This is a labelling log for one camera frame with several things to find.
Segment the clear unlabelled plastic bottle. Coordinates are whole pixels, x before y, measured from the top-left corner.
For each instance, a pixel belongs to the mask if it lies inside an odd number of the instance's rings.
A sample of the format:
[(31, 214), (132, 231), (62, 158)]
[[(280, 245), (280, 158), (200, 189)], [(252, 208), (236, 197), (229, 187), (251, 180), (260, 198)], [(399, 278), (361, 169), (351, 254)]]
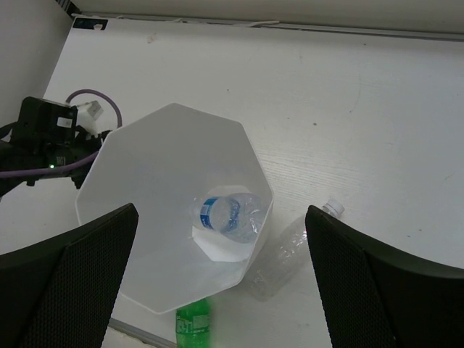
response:
[(257, 255), (245, 277), (259, 301), (274, 297), (310, 260), (305, 215), (298, 217)]

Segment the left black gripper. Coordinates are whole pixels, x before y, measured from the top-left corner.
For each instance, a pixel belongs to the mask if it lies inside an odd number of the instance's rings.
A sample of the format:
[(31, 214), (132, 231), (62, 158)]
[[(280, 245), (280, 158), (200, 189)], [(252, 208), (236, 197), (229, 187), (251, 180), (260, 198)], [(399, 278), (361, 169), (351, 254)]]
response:
[(97, 101), (69, 105), (23, 99), (17, 121), (1, 127), (1, 187), (70, 178), (79, 189), (109, 133), (97, 130), (102, 112)]

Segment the crushed blue-label water bottle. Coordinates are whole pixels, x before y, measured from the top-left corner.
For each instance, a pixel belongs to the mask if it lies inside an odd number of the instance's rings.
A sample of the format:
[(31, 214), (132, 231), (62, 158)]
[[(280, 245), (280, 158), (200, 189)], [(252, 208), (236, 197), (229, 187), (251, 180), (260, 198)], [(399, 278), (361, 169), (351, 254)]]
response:
[(257, 239), (265, 218), (265, 205), (251, 193), (196, 198), (191, 207), (196, 228), (219, 233), (240, 244)]

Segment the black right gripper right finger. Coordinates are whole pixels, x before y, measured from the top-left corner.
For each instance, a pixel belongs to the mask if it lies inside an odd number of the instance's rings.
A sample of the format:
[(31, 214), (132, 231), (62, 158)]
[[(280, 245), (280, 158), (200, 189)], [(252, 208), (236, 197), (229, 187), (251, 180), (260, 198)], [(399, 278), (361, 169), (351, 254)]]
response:
[(463, 346), (463, 269), (399, 250), (313, 205), (305, 225), (333, 347)]

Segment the green soda bottle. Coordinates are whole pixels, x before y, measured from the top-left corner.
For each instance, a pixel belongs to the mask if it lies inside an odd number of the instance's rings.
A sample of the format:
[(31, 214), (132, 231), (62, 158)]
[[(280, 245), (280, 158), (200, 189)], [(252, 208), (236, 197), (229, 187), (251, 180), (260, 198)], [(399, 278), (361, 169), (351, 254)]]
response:
[(210, 314), (211, 306), (207, 298), (178, 308), (175, 314), (177, 347), (209, 348)]

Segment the aluminium table frame rail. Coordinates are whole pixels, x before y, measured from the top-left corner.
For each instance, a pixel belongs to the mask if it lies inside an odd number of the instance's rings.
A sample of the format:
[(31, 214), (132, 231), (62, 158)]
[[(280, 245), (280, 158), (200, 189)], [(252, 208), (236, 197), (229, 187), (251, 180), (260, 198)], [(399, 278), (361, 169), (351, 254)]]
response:
[(176, 348), (177, 344), (164, 339), (160, 336), (154, 335), (147, 331), (141, 330), (135, 326), (129, 325), (124, 323), (120, 320), (116, 320), (114, 318), (109, 319), (109, 327), (119, 331), (122, 334), (125, 334), (133, 339), (138, 339), (139, 341), (143, 342), (144, 344), (151, 345), (153, 347), (159, 348)]

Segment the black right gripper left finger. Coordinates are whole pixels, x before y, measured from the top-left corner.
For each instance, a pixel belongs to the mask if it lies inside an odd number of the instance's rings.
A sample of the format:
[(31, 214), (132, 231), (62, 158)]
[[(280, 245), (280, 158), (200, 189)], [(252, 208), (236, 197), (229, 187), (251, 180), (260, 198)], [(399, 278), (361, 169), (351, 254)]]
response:
[(2, 347), (100, 347), (138, 225), (126, 204), (1, 256)]

